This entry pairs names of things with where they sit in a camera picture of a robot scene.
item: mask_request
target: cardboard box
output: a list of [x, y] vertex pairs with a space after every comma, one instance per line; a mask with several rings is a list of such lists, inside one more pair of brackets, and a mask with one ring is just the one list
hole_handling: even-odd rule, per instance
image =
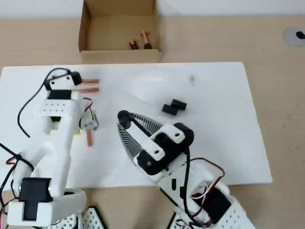
[[[79, 32], [84, 63], [160, 62], [159, 15], [156, 0], [85, 0]], [[141, 31], [153, 49], [144, 50]], [[131, 50], [135, 39], [140, 50]]]

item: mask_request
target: white board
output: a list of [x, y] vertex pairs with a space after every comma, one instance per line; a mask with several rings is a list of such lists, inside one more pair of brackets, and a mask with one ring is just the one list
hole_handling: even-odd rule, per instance
[[[6, 67], [0, 78], [0, 142], [18, 153], [29, 139], [17, 126], [17, 114], [55, 66]], [[68, 187], [148, 186], [151, 182], [129, 160], [117, 132], [117, 113], [128, 110], [161, 123], [183, 122], [195, 132], [191, 156], [221, 165], [228, 185], [272, 182], [268, 159], [244, 69], [240, 62], [67, 65], [84, 79], [99, 78], [93, 99], [100, 127], [93, 147], [76, 135]], [[171, 117], [161, 112], [175, 98], [187, 110]], [[21, 115], [30, 131], [39, 94]], [[0, 180], [10, 155], [0, 149]], [[50, 176], [47, 158], [36, 175]]]

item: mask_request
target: robotic arm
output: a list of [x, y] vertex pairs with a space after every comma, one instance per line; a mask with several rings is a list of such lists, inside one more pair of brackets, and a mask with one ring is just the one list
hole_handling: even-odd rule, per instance
[[[119, 135], [132, 162], [176, 206], [170, 229], [255, 229], [229, 188], [219, 182], [224, 174], [215, 177], [198, 160], [217, 165], [204, 158], [190, 158], [189, 146], [194, 140], [190, 128], [182, 123], [162, 125], [128, 111], [120, 111], [118, 120]], [[147, 136], [141, 144], [129, 131], [132, 125]]]
[[87, 110], [80, 93], [74, 90], [81, 82], [78, 72], [65, 69], [54, 69], [45, 78], [41, 88], [46, 88], [47, 95], [36, 115], [30, 144], [20, 155], [33, 168], [48, 156], [52, 163], [52, 176], [31, 177], [33, 168], [29, 163], [17, 163], [13, 189], [19, 197], [18, 202], [9, 203], [9, 225], [49, 226], [83, 211], [85, 192], [65, 188], [73, 136]]

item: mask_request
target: red wire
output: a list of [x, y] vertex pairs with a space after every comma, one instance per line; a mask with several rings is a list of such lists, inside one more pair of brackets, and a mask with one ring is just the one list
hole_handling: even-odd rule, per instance
[[[204, 199], [204, 201], [205, 201], [205, 200], [207, 199], [207, 195], [209, 194], [209, 192], [217, 185], [217, 183], [220, 181], [220, 179], [223, 178], [223, 177], [225, 176], [225, 172], [224, 172], [224, 169], [221, 168], [219, 165], [215, 164], [214, 162], [212, 162], [212, 161], [210, 161], [210, 160], [208, 160], [208, 159], [206, 159], [206, 158], [204, 158], [204, 157], [196, 157], [196, 158], [191, 159], [190, 161], [195, 161], [195, 160], [204, 160], [204, 161], [208, 162], [209, 164], [211, 164], [211, 165], [217, 167], [218, 169], [220, 169], [220, 170], [222, 171], [222, 173], [223, 173], [221, 176], [219, 176], [219, 177], [214, 181], [214, 183], [212, 184], [210, 190], [206, 193], [206, 197], [205, 197], [205, 199]], [[204, 203], [204, 201], [202, 202], [202, 204], [201, 204], [201, 206], [200, 206], [200, 209], [199, 209], [194, 215], [192, 215], [193, 217], [197, 217], [197, 216], [200, 214], [200, 212], [201, 212], [202, 209], [203, 209], [203, 203]], [[210, 227], [210, 225], [212, 224], [212, 220], [210, 220], [209, 222], [204, 223], [204, 224], [206, 224], [204, 228], [208, 228], [208, 227]]]

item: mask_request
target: wooden surface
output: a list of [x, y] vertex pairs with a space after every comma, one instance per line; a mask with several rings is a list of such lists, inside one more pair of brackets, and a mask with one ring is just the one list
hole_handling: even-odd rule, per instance
[[[82, 63], [79, 23], [0, 21], [0, 66]], [[305, 28], [305, 16], [162, 21], [163, 62], [245, 64], [274, 182], [230, 188], [258, 229], [304, 228], [305, 47], [283, 41], [289, 26]], [[164, 229], [173, 212], [153, 187], [88, 189], [87, 194], [112, 229]]]

